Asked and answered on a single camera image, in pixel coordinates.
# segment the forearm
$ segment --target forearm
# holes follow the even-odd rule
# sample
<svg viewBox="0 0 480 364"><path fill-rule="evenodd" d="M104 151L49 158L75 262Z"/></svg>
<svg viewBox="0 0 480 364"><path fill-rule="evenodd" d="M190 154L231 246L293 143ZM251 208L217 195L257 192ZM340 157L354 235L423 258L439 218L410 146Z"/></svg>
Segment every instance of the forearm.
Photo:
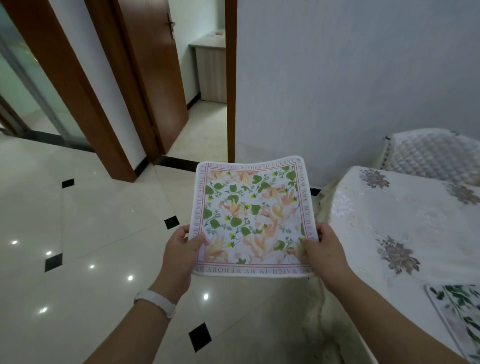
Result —
<svg viewBox="0 0 480 364"><path fill-rule="evenodd" d="M355 274L333 291L380 364L467 363Z"/></svg>
<svg viewBox="0 0 480 364"><path fill-rule="evenodd" d="M151 302L139 300L85 364L150 364L168 323L161 309Z"/></svg>

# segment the brown embroidered flower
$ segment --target brown embroidered flower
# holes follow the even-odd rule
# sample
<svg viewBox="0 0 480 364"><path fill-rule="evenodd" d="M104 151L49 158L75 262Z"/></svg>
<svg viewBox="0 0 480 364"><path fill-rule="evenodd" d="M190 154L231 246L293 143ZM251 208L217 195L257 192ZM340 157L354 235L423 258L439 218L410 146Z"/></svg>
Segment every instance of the brown embroidered flower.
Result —
<svg viewBox="0 0 480 364"><path fill-rule="evenodd" d="M473 190L467 188L461 184L454 184L454 183L444 183L444 187L448 191L448 193L456 197L456 199L462 202L464 205L472 204L476 205L480 203L480 197L473 193Z"/></svg>
<svg viewBox="0 0 480 364"><path fill-rule="evenodd" d="M381 189L384 189L384 187L388 187L390 185L390 182L385 179L384 174L380 174L379 170L374 170L372 168L362 170L360 178L362 181L365 181L367 185L371 188L375 188L378 186Z"/></svg>
<svg viewBox="0 0 480 364"><path fill-rule="evenodd" d="M388 262L388 267L394 269L396 274L400 274L403 269L410 275L412 270L417 272L420 270L420 262L410 256L413 250L405 248L402 243L396 242L390 236L381 241L377 239L377 241L381 246L377 249L378 254Z"/></svg>

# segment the person's left hand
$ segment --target person's left hand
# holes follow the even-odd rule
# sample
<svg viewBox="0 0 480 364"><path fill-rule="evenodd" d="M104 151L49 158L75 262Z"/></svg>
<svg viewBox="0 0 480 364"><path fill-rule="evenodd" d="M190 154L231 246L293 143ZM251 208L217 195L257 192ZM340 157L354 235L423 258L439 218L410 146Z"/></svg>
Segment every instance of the person's left hand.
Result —
<svg viewBox="0 0 480 364"><path fill-rule="evenodd" d="M197 261L197 252L205 242L205 236L200 233L188 240L185 235L189 226L180 226L172 234L163 253L163 265L151 291L161 294L173 304L177 304L180 297L190 287L192 271Z"/></svg>

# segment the chair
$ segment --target chair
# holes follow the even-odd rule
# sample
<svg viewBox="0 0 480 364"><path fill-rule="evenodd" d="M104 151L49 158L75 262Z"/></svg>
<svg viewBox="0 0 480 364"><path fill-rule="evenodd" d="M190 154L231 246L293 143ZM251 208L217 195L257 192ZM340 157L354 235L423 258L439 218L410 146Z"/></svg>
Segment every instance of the chair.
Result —
<svg viewBox="0 0 480 364"><path fill-rule="evenodd" d="M452 183L480 184L480 142L445 129L385 137L380 169Z"/></svg>

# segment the frosted glass panel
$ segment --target frosted glass panel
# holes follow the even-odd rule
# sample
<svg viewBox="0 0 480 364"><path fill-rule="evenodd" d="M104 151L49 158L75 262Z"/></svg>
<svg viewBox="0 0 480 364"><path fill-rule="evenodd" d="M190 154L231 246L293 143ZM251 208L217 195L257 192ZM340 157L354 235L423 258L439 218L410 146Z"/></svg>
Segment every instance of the frosted glass panel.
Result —
<svg viewBox="0 0 480 364"><path fill-rule="evenodd" d="M0 94L31 129L40 128L38 131L87 144L75 119L1 4L0 82Z"/></svg>

